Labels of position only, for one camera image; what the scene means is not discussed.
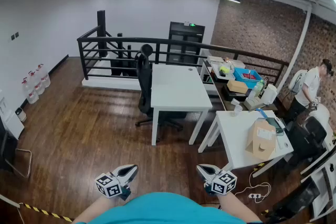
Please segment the white square desk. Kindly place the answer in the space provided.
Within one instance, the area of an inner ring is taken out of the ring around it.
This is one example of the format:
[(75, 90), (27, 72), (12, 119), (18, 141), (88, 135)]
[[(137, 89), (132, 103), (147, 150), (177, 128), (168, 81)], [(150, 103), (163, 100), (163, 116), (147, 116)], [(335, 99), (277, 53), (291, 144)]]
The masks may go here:
[(153, 146), (156, 145), (160, 112), (201, 113), (188, 142), (192, 145), (212, 107), (195, 67), (163, 64), (152, 66), (151, 108), (153, 108), (153, 124), (151, 144)]

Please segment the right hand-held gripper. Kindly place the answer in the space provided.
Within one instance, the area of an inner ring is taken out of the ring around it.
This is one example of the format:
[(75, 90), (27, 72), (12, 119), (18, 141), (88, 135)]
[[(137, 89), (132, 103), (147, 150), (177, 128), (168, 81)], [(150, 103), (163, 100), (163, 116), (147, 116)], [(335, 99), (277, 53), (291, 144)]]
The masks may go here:
[(221, 170), (211, 164), (199, 164), (196, 170), (205, 182), (204, 188), (208, 194), (227, 195), (236, 187), (237, 177), (230, 171)]

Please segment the black office chair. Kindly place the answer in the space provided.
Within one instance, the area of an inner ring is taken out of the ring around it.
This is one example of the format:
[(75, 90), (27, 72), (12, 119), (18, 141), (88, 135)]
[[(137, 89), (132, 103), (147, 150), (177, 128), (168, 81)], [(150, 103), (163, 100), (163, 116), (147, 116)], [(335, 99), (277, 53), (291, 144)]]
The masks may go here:
[[(147, 124), (153, 121), (153, 108), (151, 107), (151, 92), (152, 92), (152, 68), (149, 62), (149, 56), (153, 53), (153, 48), (149, 44), (141, 46), (140, 51), (135, 55), (136, 74), (141, 88), (139, 99), (139, 110), (147, 115), (146, 120), (136, 122), (136, 126)], [(183, 119), (186, 117), (186, 112), (171, 112), (163, 111), (159, 113), (159, 125), (168, 125), (174, 127), (178, 131), (183, 129), (175, 119)]]

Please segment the small cardboard box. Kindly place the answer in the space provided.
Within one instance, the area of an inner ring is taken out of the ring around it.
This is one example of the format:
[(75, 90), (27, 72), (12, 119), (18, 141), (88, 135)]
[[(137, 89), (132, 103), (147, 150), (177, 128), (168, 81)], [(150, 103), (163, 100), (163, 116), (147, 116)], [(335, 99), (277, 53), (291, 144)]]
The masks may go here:
[(229, 80), (227, 83), (227, 87), (229, 91), (245, 94), (248, 90), (248, 87), (244, 82), (236, 81), (236, 80)]

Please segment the brown wooden side table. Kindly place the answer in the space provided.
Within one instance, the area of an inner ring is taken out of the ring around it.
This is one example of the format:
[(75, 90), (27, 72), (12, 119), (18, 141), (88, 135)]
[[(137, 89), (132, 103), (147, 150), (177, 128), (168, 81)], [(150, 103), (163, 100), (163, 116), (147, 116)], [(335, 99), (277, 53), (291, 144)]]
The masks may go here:
[[(201, 79), (207, 85), (213, 85), (214, 90), (210, 93), (210, 95), (217, 95), (226, 111), (233, 111), (234, 105), (231, 104), (231, 101), (226, 101), (222, 95), (221, 89), (223, 85), (227, 85), (228, 80), (217, 79), (211, 64), (207, 60), (203, 60), (202, 68), (201, 68)], [(243, 107), (243, 111), (247, 111), (246, 107), (243, 105), (243, 102), (239, 102), (239, 104)]]

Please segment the green plastic bottle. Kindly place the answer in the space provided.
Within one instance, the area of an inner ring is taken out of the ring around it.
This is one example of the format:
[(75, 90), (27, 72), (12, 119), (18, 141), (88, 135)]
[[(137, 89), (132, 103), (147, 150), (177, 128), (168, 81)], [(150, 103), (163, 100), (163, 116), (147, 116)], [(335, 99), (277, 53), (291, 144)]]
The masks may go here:
[(255, 92), (255, 96), (259, 96), (262, 89), (264, 87), (264, 80), (261, 79), (260, 81), (257, 82), (257, 84), (254, 86), (254, 92)]

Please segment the flat black box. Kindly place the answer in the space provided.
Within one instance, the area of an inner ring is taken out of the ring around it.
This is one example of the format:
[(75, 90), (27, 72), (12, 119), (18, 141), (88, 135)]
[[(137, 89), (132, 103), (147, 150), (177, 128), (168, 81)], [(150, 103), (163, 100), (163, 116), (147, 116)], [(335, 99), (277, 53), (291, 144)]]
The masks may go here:
[(226, 101), (232, 101), (235, 99), (238, 102), (243, 102), (247, 98), (246, 94), (230, 91), (226, 84), (222, 86), (221, 92)]

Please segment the beige desk white legs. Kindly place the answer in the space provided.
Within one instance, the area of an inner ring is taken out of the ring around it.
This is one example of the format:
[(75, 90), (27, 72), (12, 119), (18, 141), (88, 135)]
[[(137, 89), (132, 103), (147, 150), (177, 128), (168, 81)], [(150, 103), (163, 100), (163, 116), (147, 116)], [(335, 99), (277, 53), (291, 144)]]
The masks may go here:
[(8, 203), (8, 204), (10, 204), (10, 205), (12, 205), (12, 206), (18, 208), (18, 209), (20, 208), (20, 204), (18, 204), (18, 203), (16, 203), (16, 202), (12, 201), (11, 199), (8, 199), (7, 197), (5, 197), (5, 196), (3, 196), (3, 195), (1, 195), (1, 194), (0, 194), (0, 200), (2, 200), (2, 201), (4, 201), (4, 202), (6, 202), (6, 203)]

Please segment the white narrow desk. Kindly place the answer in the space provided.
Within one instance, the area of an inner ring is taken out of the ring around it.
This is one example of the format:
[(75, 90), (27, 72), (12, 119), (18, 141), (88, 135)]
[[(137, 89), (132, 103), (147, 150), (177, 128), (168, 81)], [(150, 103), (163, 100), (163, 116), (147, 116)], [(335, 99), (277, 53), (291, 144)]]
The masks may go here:
[(336, 151), (320, 167), (301, 180), (312, 179), (319, 195), (312, 202), (312, 217), (316, 221), (336, 211)]

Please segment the cream rectangular box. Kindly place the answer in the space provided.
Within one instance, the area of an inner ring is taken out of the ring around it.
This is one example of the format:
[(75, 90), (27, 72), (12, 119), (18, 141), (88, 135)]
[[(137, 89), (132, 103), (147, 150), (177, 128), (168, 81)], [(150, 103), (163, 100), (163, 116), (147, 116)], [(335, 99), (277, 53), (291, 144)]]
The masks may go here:
[(257, 108), (262, 108), (265, 104), (261, 101), (259, 97), (255, 97), (253, 99), (247, 98), (243, 105), (246, 107), (248, 111), (255, 110)]

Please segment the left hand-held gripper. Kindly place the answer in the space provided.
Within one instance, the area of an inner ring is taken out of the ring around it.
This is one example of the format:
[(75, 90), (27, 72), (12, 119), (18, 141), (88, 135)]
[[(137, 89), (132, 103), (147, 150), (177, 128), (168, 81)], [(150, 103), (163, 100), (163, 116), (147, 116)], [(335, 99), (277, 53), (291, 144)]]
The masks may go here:
[(127, 185), (132, 182), (138, 173), (138, 166), (126, 164), (117, 167), (112, 173), (102, 173), (95, 179), (98, 191), (107, 198), (119, 197), (126, 200), (130, 194), (130, 187)]

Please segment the white kettle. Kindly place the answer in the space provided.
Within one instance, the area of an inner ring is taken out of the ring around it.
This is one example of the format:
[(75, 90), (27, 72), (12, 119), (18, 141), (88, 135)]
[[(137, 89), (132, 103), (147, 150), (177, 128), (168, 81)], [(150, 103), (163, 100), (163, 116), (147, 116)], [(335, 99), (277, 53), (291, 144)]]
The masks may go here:
[(265, 105), (272, 104), (277, 96), (277, 88), (273, 84), (268, 84), (261, 97), (261, 101)]

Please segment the small white bin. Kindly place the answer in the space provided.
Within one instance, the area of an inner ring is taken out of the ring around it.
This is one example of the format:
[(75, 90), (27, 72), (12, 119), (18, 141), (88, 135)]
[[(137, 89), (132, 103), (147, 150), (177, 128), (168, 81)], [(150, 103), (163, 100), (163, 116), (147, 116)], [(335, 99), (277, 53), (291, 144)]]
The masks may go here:
[(15, 111), (15, 114), (17, 115), (17, 117), (20, 119), (21, 122), (24, 122), (26, 120), (26, 113), (22, 108), (18, 107)]

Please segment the person's right forearm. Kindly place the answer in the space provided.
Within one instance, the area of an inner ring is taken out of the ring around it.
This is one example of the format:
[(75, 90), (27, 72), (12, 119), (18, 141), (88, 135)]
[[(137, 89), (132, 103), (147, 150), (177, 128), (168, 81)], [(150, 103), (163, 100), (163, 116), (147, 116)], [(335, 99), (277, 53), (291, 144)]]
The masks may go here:
[(221, 208), (230, 215), (243, 220), (246, 223), (261, 223), (259, 217), (244, 205), (234, 194), (217, 194)]

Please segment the large cardboard box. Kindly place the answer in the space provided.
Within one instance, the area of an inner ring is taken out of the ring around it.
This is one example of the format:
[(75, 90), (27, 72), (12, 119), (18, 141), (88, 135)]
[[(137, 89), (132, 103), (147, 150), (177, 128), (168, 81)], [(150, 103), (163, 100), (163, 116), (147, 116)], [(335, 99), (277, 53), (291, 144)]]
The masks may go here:
[(276, 148), (276, 128), (266, 120), (257, 119), (248, 131), (245, 150), (266, 161)]

